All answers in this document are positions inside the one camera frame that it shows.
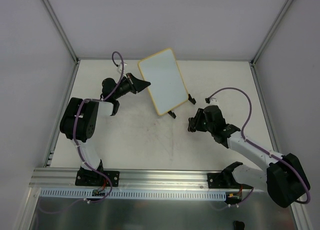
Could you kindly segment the black felt whiteboard eraser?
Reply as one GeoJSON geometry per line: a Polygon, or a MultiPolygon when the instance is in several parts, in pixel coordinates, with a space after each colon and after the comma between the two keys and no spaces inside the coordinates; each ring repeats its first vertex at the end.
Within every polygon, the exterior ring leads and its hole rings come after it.
{"type": "Polygon", "coordinates": [[[195,130],[195,119],[193,117],[190,117],[188,119],[188,128],[187,130],[191,133],[194,133],[196,130],[195,130]]]}

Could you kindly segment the yellow framed whiteboard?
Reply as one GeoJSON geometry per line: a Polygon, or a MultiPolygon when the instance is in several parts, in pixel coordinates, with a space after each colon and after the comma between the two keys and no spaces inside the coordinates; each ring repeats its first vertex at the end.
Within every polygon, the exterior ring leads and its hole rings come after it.
{"type": "Polygon", "coordinates": [[[189,93],[171,48],[140,60],[137,66],[143,80],[150,82],[148,92],[159,116],[188,101],[189,93]]]}

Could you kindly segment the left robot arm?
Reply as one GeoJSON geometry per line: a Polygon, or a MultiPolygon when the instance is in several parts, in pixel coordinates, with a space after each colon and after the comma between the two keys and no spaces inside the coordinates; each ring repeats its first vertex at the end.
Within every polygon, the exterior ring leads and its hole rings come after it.
{"type": "Polygon", "coordinates": [[[127,73],[119,82],[113,78],[102,81],[100,99],[72,97],[60,121],[59,130],[72,141],[81,160],[81,170],[88,171],[87,179],[93,185],[104,181],[102,160],[89,139],[94,135],[98,115],[115,116],[119,110],[118,99],[128,93],[137,94],[149,87],[149,81],[141,80],[127,73]]]}

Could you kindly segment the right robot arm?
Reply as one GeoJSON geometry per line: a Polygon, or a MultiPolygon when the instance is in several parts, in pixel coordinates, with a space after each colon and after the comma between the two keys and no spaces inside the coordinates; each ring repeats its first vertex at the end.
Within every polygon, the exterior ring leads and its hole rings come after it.
{"type": "Polygon", "coordinates": [[[209,105],[197,110],[188,119],[189,132],[208,132],[216,143],[235,151],[257,167],[252,168],[236,161],[225,167],[208,184],[236,188],[240,185],[267,192],[280,207],[286,208],[306,195],[305,204],[311,200],[310,183],[299,159],[292,153],[282,155],[273,150],[263,150],[245,137],[240,128],[226,123],[217,105],[209,105]]]}

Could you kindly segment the black whiteboard foot left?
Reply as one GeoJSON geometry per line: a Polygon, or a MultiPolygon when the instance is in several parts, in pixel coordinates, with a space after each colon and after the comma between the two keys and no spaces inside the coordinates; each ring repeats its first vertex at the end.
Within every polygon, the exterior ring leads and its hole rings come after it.
{"type": "Polygon", "coordinates": [[[168,111],[167,112],[173,119],[175,119],[177,116],[176,116],[176,114],[174,113],[174,112],[172,112],[172,111],[168,111]]]}

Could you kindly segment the black object bottom edge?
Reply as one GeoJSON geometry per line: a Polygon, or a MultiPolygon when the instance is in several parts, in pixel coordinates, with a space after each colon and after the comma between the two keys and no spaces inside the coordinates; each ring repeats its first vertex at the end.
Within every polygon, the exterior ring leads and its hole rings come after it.
{"type": "Polygon", "coordinates": [[[242,221],[234,221],[233,222],[234,230],[244,230],[245,229],[245,223],[242,221]]]}

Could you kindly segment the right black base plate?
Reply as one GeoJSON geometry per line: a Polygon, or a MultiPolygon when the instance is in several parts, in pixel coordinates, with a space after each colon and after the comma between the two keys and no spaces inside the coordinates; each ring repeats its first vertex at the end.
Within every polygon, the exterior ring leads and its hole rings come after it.
{"type": "Polygon", "coordinates": [[[209,189],[251,189],[252,186],[236,182],[230,172],[209,172],[207,176],[207,185],[209,189]]]}

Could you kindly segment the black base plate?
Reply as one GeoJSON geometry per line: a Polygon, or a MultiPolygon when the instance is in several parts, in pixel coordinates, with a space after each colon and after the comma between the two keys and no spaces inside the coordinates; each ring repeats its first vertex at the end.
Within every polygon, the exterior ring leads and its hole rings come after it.
{"type": "Polygon", "coordinates": [[[252,186],[236,182],[230,172],[209,172],[207,176],[207,185],[209,189],[251,189],[252,186]]]}
{"type": "Polygon", "coordinates": [[[119,171],[104,170],[103,174],[109,178],[110,182],[95,171],[80,168],[76,174],[75,185],[81,187],[102,187],[105,184],[106,187],[110,187],[111,183],[113,187],[119,186],[119,171]]]}

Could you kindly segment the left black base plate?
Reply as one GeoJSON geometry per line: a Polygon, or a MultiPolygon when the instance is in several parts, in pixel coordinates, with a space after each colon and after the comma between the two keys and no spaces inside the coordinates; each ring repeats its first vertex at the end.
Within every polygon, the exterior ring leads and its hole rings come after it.
{"type": "Polygon", "coordinates": [[[102,187],[105,184],[106,187],[110,187],[111,183],[113,187],[119,186],[119,171],[104,170],[103,174],[109,178],[110,182],[95,171],[80,168],[76,174],[75,185],[81,187],[102,187]]]}

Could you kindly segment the left aluminium frame post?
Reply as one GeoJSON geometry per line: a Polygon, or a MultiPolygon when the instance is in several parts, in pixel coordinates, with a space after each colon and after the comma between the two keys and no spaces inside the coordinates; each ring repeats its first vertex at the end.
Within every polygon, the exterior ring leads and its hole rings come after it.
{"type": "Polygon", "coordinates": [[[71,59],[73,60],[74,63],[77,64],[79,61],[79,58],[78,58],[74,48],[72,47],[71,42],[69,41],[67,34],[66,34],[65,30],[63,29],[63,26],[61,25],[50,0],[41,0],[41,2],[43,4],[45,10],[47,11],[49,18],[52,21],[55,29],[57,30],[64,46],[66,47],[71,59]]]}

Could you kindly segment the aluminium frame post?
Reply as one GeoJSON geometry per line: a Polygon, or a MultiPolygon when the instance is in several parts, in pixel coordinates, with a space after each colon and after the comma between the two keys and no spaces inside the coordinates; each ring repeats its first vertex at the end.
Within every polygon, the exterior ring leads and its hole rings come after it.
{"type": "Polygon", "coordinates": [[[274,21],[272,22],[270,28],[267,31],[267,34],[263,38],[263,41],[259,45],[258,50],[256,51],[254,57],[250,61],[251,65],[254,67],[258,60],[261,58],[262,54],[264,53],[265,49],[267,48],[268,44],[271,42],[273,36],[275,35],[277,29],[279,28],[280,24],[284,20],[287,12],[293,5],[295,0],[285,0],[282,7],[280,8],[278,14],[276,15],[274,21]]]}
{"type": "Polygon", "coordinates": [[[77,64],[79,61],[79,58],[78,58],[74,48],[72,47],[71,42],[69,41],[67,34],[66,34],[65,30],[63,29],[63,26],[61,25],[50,0],[41,0],[41,2],[43,4],[45,10],[47,11],[49,18],[52,21],[55,29],[57,30],[64,46],[66,47],[71,59],[73,60],[74,63],[77,64]]]}

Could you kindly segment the aluminium mounting rail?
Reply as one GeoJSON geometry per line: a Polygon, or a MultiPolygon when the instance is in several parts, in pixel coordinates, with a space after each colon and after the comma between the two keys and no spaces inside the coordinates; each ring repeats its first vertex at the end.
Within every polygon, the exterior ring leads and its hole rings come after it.
{"type": "MultiPolygon", "coordinates": [[[[209,189],[208,175],[213,177],[219,171],[203,170],[141,170],[117,169],[118,174],[107,176],[117,181],[115,187],[119,190],[169,190],[169,191],[207,191],[209,189]]],[[[74,188],[77,179],[76,168],[35,168],[29,187],[38,188],[74,188]]]]}

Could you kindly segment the right aluminium frame post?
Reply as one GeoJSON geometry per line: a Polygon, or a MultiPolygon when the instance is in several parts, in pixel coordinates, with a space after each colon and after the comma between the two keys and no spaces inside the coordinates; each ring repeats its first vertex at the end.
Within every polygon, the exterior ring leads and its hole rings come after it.
{"type": "Polygon", "coordinates": [[[250,61],[251,65],[254,67],[258,60],[261,58],[262,54],[264,53],[265,49],[267,48],[268,44],[271,42],[273,36],[275,35],[277,29],[279,28],[280,24],[284,20],[287,12],[293,5],[295,0],[285,0],[282,7],[280,8],[278,14],[276,15],[274,21],[272,22],[270,28],[267,31],[267,34],[263,38],[263,41],[259,45],[258,50],[256,51],[254,57],[250,61]]]}

